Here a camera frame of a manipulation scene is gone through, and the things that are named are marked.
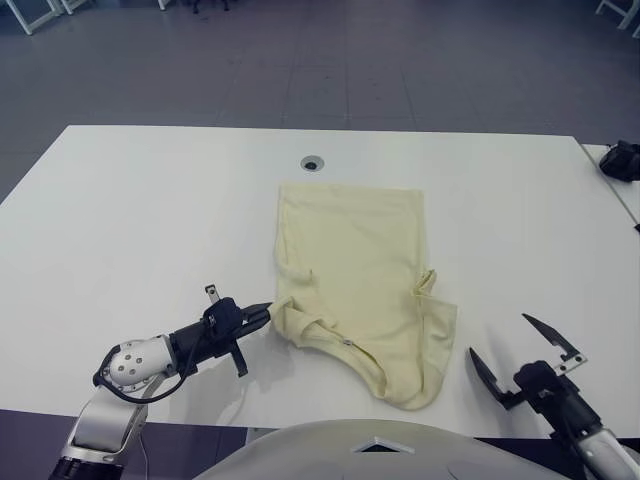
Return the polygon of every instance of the white table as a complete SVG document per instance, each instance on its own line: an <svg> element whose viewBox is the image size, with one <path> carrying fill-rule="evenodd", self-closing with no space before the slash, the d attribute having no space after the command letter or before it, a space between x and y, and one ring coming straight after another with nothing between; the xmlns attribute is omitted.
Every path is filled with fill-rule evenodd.
<svg viewBox="0 0 640 480"><path fill-rule="evenodd" d="M308 154L324 158L321 172L300 168ZM474 346L508 386L524 362L555 362L524 311L589 357L572 378L618 435L638 436L638 234L573 138L525 135L67 128L0 205L0 408L77 415L108 348L196 320L208 283L239 305L273 299L283 182L424 190L435 293L460 306L442 392L398 410L267 328L241 342L249 375L211 360L151 420L366 417L542 437L544 420L503 411L466 355Z"/></svg>
<svg viewBox="0 0 640 480"><path fill-rule="evenodd" d="M598 167L600 160L607 153L609 147L605 145L582 145L589 154L589 158L602 178L609 184L611 190L627 210L634 225L640 224L640 182L626 183L608 177Z"/></svg>

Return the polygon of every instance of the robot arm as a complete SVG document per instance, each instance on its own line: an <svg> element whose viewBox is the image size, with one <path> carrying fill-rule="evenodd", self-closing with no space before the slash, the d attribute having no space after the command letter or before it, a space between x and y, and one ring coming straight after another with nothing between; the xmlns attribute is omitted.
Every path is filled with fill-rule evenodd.
<svg viewBox="0 0 640 480"><path fill-rule="evenodd" d="M521 390L503 392L489 367L470 348L480 380L507 410L529 403L553 427L551 438L563 449L573 451L597 480L640 480L640 465L602 425L566 375L584 365L587 358L554 328L526 313L523 316L547 341L564 350L562 362L555 367L541 360L524 365L513 377Z"/></svg>
<svg viewBox="0 0 640 480"><path fill-rule="evenodd" d="M148 405L175 392L197 365L231 354L238 376L247 365L237 340L270 319L268 303L240 309L205 287L211 300L202 318L170 335L130 340L111 349L93 376L97 388L62 450L50 480L117 480L147 418ZM180 380L153 396L167 378Z"/></svg>

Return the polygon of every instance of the folded garment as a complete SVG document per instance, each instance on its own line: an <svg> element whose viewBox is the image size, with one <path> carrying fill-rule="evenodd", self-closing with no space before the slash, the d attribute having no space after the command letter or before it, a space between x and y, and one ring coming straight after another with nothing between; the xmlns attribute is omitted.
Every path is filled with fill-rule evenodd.
<svg viewBox="0 0 640 480"><path fill-rule="evenodd" d="M413 410L442 386L456 307L431 296L419 190L280 189L276 330L351 366L371 393Z"/></svg>

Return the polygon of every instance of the gray floor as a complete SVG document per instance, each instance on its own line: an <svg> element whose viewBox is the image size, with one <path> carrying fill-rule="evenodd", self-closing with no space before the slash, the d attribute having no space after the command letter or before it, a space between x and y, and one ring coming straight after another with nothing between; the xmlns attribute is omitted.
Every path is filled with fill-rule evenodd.
<svg viewBox="0 0 640 480"><path fill-rule="evenodd" d="M180 1L33 37L0 7L0 200L68 124L640 140L640 42L595 0Z"/></svg>

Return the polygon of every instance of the black wire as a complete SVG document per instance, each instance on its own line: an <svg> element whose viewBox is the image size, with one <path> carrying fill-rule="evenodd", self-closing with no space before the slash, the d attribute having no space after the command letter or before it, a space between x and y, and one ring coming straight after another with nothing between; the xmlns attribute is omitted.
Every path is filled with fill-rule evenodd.
<svg viewBox="0 0 640 480"><path fill-rule="evenodd" d="M119 347L113 347L111 349L111 351L107 354L107 356L105 357L105 359L102 362L102 365L100 365L100 370L98 370L98 372L96 372L96 374L93 377L94 384L96 386L97 385L104 386L105 388L107 388L107 390L109 390L111 393L113 393L116 397L124 400L125 402L129 402L129 403L135 403L135 404L138 404L138 405L148 405L150 403L154 403L154 402L157 402L159 400L162 400L163 398L168 397L169 395L174 393L176 390L178 390L182 386L184 381L187 379L187 377L188 377L187 372L190 372L192 370L192 368L194 367L194 365L195 365L193 357L194 357L194 355L196 353L196 349L200 345L200 342L202 341L202 339L205 337L206 332L207 332L207 330L204 329L202 331L202 333L200 334L200 336L198 337L198 340L196 341L196 343L194 343L193 347L191 347L191 350L189 351L189 356L187 357L187 363L186 363L186 365L184 367L184 370L182 372L179 372L180 381L178 381L178 383L176 383L173 387L171 387L166 392L161 393L160 395L157 395L155 397L150 397L150 398L130 397L129 395L126 395L126 394L122 393L120 390L118 390L116 387L114 387L113 384L111 384L110 382L105 380L102 372L104 371L106 365L111 361L111 358L113 357L114 353L116 353L117 351L120 350Z"/></svg>

